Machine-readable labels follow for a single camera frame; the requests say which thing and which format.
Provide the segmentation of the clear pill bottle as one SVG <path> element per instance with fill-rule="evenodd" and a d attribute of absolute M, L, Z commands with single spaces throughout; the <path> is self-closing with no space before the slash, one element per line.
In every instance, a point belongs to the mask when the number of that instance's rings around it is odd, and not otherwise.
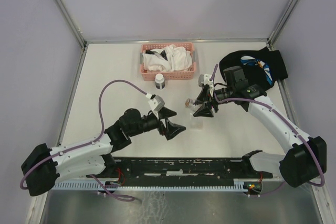
<path fill-rule="evenodd" d="M 196 104 L 193 99 L 187 98 L 186 101 L 185 101 L 185 107 L 187 109 L 190 109 L 191 111 L 195 112 L 201 107 L 201 105 Z"/>

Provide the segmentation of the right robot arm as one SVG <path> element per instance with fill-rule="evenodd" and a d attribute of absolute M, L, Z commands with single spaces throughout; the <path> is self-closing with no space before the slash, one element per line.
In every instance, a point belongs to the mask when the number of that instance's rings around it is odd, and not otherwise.
<path fill-rule="evenodd" d="M 325 185 L 327 145 L 323 138 L 311 137 L 285 117 L 257 84 L 249 84 L 240 66 L 224 70 L 226 84 L 215 89 L 215 74 L 202 74 L 198 78 L 201 92 L 195 100 L 198 109 L 194 117 L 212 118 L 219 106 L 234 102 L 256 118 L 272 134 L 284 154 L 269 154 L 256 150 L 247 154 L 241 172 L 254 177 L 259 172 L 280 175 L 291 187 L 308 183 L 316 187 Z"/>

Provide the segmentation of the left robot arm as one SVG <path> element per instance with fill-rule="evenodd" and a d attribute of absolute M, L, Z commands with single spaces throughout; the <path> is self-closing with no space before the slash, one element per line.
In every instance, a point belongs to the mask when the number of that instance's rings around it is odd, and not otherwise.
<path fill-rule="evenodd" d="M 163 107 L 159 112 L 141 115 L 128 109 L 96 138 L 68 146 L 37 145 L 21 165 L 23 178 L 20 188 L 33 197 L 50 191 L 57 183 L 87 175 L 112 176 L 116 164 L 111 153 L 131 144 L 131 138 L 157 130 L 171 140 L 186 130 L 185 126 L 170 121 L 177 113 Z"/>

